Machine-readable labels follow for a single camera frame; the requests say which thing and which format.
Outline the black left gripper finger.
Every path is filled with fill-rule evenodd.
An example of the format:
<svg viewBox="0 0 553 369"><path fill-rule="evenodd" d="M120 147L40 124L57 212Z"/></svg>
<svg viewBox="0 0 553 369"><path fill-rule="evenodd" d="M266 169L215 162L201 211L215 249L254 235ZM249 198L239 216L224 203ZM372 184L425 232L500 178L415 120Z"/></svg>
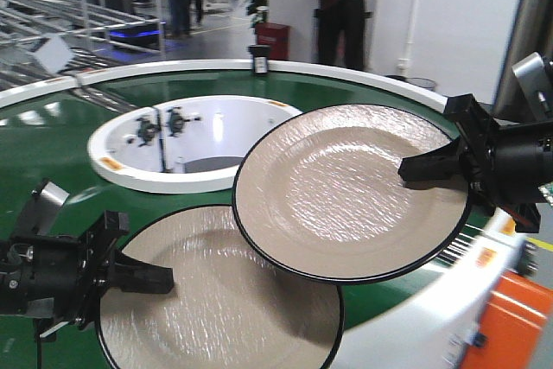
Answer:
<svg viewBox="0 0 553 369"><path fill-rule="evenodd" d="M168 294L175 286L171 268L142 262L120 250L112 253L107 281L111 288L139 294Z"/></svg>

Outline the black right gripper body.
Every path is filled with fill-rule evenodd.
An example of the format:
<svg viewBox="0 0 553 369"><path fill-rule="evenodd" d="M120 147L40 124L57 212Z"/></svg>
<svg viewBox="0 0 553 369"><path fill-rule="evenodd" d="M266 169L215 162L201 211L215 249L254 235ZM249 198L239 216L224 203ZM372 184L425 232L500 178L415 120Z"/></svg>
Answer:
<svg viewBox="0 0 553 369"><path fill-rule="evenodd" d="M471 94L448 98L443 116L461 134L473 190L511 215L517 232L538 232L537 204L552 183L552 120L501 125Z"/></svg>

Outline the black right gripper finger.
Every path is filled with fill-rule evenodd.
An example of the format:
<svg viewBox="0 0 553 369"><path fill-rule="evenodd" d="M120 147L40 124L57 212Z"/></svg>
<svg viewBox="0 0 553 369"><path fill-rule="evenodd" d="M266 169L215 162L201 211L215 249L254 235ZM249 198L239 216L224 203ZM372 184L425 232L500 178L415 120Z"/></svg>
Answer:
<svg viewBox="0 0 553 369"><path fill-rule="evenodd" d="M465 145L460 137L427 153L402 159L398 174L404 181L447 180L462 173L460 154Z"/></svg>

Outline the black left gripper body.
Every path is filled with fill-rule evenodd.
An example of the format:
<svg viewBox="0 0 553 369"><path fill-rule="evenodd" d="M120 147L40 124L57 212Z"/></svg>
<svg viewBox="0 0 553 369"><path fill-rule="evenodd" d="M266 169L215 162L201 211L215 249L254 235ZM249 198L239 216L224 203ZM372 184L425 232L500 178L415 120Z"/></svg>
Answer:
<svg viewBox="0 0 553 369"><path fill-rule="evenodd" d="M13 232L1 242L1 315L31 318L40 331L82 319L129 231L126 213L106 211L78 237Z"/></svg>

